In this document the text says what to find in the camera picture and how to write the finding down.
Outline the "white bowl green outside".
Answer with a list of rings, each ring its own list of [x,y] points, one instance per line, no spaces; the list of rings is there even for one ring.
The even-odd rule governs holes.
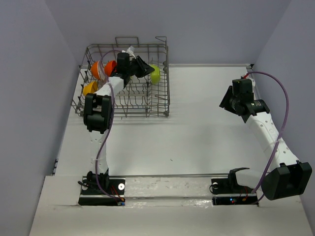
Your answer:
[[[154,64],[151,64],[150,67],[154,69],[154,71],[150,73],[151,82],[153,85],[156,85],[160,82],[160,69]]]

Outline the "red orange bowl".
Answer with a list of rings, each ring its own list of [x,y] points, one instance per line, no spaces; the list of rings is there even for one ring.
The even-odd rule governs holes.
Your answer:
[[[115,71],[115,67],[117,66],[117,62],[115,60],[111,60],[107,62],[107,64],[104,67],[105,74],[110,77],[112,72]]]

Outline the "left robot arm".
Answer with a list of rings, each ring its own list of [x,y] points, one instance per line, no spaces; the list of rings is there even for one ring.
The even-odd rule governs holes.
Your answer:
[[[153,67],[134,54],[132,47],[118,52],[116,60],[107,64],[99,60],[91,66],[95,80],[83,88],[83,122],[91,141],[90,171],[82,183],[85,188],[113,198],[107,193],[110,178],[106,142],[114,121],[115,96],[128,85],[131,77],[143,78],[154,71]]]

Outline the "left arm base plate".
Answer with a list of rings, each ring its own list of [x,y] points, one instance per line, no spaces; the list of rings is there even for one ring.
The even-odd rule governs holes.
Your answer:
[[[108,206],[118,207],[125,205],[126,180],[123,178],[109,179],[109,186],[104,194],[96,183],[89,184],[87,179],[78,181],[80,196],[78,204],[81,206]]]

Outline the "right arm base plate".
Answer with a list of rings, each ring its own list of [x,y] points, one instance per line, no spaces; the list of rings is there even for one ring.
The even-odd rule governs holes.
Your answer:
[[[258,197],[249,187],[234,185],[228,178],[211,179],[209,191],[213,206],[258,205]]]

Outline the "yellow bowl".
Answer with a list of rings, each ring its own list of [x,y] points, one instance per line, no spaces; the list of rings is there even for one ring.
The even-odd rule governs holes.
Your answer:
[[[86,96],[88,93],[95,93],[97,91],[98,91],[98,83],[96,81],[93,81],[83,87],[82,94]]]

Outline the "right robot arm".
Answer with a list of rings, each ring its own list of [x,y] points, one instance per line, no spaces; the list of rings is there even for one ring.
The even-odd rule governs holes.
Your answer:
[[[262,191],[269,200],[302,195],[312,168],[308,162],[302,163],[279,136],[267,104],[262,99],[255,99],[252,80],[233,80],[220,107],[242,118],[268,159],[263,172],[250,168],[230,170],[227,189],[237,193],[248,187],[253,192]]]

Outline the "white bowl orange outside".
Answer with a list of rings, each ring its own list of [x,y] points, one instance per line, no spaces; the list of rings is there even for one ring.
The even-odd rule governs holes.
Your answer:
[[[105,72],[104,72],[104,67],[102,62],[99,60],[97,62],[95,62],[92,66],[91,66],[91,74],[93,77],[95,77],[97,80],[105,80]]]

